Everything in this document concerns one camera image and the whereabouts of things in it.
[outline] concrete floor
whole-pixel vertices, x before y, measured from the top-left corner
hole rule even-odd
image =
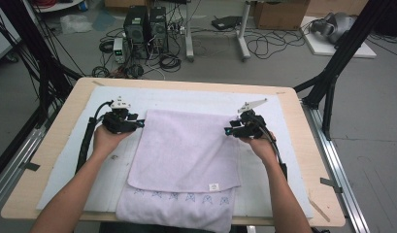
[[[48,20],[79,13],[75,9],[61,11],[49,15]],[[84,14],[91,21],[99,16],[97,11]],[[207,21],[200,20],[194,23],[211,28]],[[252,23],[250,19],[248,27],[253,27]],[[59,35],[58,39],[89,75],[92,68],[100,65],[99,39],[122,24],[117,19],[104,31]],[[397,44],[377,43],[397,53]],[[318,75],[331,58],[312,55],[304,45],[287,47],[267,60],[253,56],[243,63],[234,37],[214,33],[194,34],[194,45],[195,61],[187,62],[182,48],[182,68],[176,73],[164,73],[165,80],[293,87]],[[377,58],[353,58],[337,82],[331,136],[370,231],[397,232],[397,55],[370,42],[367,45]],[[63,63],[76,69],[65,52],[57,48]],[[157,72],[143,78],[163,80]],[[308,91],[303,91],[299,97],[306,94]],[[23,64],[0,62],[0,154],[37,106]],[[0,232],[27,232],[31,224],[27,220],[0,217]],[[97,222],[82,222],[76,232],[97,232],[98,227]],[[274,232],[272,227],[257,230]],[[331,232],[353,232],[353,228],[347,223]]]

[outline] white towel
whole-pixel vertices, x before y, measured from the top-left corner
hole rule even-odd
[[[127,184],[116,217],[140,224],[158,224],[227,233],[231,229],[235,188],[213,193],[141,190]]]
[[[149,110],[116,216],[228,232],[238,175],[233,116]]]

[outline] computer tower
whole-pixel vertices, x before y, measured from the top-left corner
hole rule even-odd
[[[166,9],[164,7],[154,7],[150,9],[149,24],[151,37],[153,38],[153,50],[155,52],[168,52],[168,33]]]
[[[149,58],[148,43],[151,39],[148,9],[146,6],[130,6],[123,23],[130,53],[135,51],[136,58]]]

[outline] desk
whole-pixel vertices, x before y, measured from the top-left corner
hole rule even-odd
[[[244,39],[244,33],[246,32],[246,26],[247,26],[247,20],[248,20],[248,15],[249,15],[249,9],[250,9],[250,1],[246,1],[244,4],[244,12],[243,12],[243,19],[241,21],[241,28],[240,30],[237,31],[237,39],[240,44],[241,51],[243,52],[243,61],[247,60],[250,58],[249,50],[247,47],[246,40]],[[194,60],[194,49],[192,46],[192,35],[191,35],[191,20],[192,20],[192,15],[191,11],[189,10],[189,3],[191,0],[186,1],[186,26],[185,26],[185,46],[186,46],[186,58],[188,61],[193,61]]]
[[[68,100],[52,124],[46,138],[35,153],[32,162],[41,165],[36,172],[26,170],[2,209],[4,218],[34,219],[38,216],[37,203],[44,191],[53,164],[64,148],[90,94],[95,86],[127,86],[140,88],[205,90],[235,93],[259,93],[277,95],[289,130],[305,186],[313,207],[312,226],[343,226],[344,214],[331,186],[321,184],[328,179],[313,134],[304,116],[295,91],[289,87],[236,85],[219,83],[180,83],[161,81],[129,81],[111,79],[80,79]],[[85,212],[82,220],[117,221],[113,213]],[[272,225],[270,218],[234,216],[233,224]]]

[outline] right hand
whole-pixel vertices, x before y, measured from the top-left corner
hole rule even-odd
[[[264,164],[277,161],[277,156],[274,152],[273,146],[266,138],[252,139],[240,138],[244,143],[248,143],[255,154],[261,158]]]
[[[105,125],[102,124],[98,126],[94,133],[93,154],[105,159],[116,149],[120,141],[131,133],[113,134],[107,129],[107,127],[105,127]]]

